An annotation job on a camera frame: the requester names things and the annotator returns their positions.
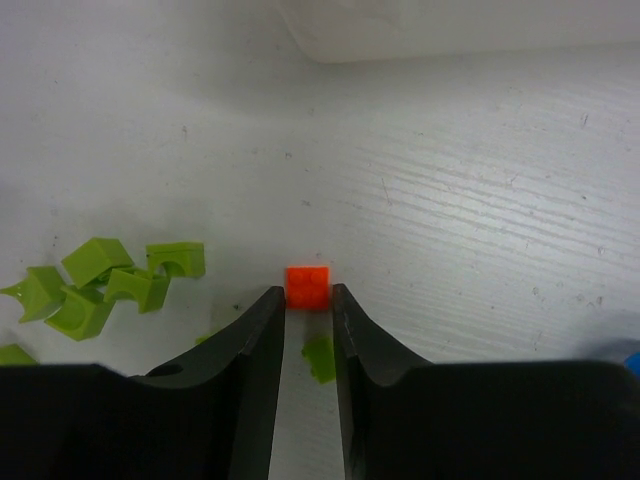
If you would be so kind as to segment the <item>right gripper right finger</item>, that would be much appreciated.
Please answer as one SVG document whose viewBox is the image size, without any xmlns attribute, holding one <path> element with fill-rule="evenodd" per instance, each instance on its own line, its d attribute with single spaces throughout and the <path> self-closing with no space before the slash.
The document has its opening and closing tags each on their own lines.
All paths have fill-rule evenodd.
<svg viewBox="0 0 640 480">
<path fill-rule="evenodd" d="M 365 479 L 379 448 L 369 439 L 374 422 L 399 404 L 399 383 L 429 362 L 403 345 L 365 312 L 344 284 L 332 287 L 336 385 L 347 479 Z"/>
</svg>

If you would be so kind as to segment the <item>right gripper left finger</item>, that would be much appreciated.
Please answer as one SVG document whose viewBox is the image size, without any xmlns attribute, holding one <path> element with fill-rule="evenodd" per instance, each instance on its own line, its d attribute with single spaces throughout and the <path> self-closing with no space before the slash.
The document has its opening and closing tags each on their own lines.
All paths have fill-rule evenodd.
<svg viewBox="0 0 640 480">
<path fill-rule="evenodd" d="M 284 290 L 137 382 L 150 399 L 142 479 L 265 479 L 284 351 Z"/>
</svg>

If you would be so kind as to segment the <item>small orange lego brick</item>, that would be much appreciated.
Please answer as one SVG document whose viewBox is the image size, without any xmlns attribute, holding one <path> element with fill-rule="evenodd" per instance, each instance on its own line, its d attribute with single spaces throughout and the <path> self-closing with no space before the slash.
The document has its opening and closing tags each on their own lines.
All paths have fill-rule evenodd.
<svg viewBox="0 0 640 480">
<path fill-rule="evenodd" d="M 286 305 L 293 310 L 325 311 L 330 306 L 328 266 L 290 266 L 285 270 Z"/>
</svg>

